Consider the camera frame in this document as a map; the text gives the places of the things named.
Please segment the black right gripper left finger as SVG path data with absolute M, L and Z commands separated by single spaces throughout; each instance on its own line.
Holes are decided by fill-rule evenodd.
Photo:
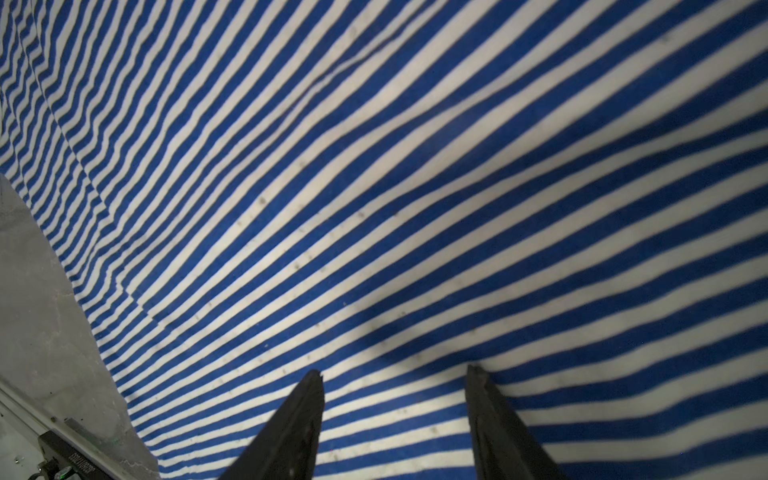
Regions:
M 312 479 L 324 405 L 322 375 L 311 370 L 220 479 Z

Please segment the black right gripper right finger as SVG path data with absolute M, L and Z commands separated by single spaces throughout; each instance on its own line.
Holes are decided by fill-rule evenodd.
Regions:
M 467 368 L 465 398 L 479 480 L 566 477 L 502 395 L 489 373 L 477 365 Z

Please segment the blue white striped tank top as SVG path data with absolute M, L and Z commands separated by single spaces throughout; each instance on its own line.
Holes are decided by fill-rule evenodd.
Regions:
M 1 172 L 164 479 L 767 475 L 763 1 L 5 1 Z

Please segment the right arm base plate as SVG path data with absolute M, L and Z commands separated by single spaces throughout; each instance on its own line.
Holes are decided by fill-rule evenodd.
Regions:
M 88 456 L 49 430 L 38 438 L 43 460 L 29 480 L 113 480 Z

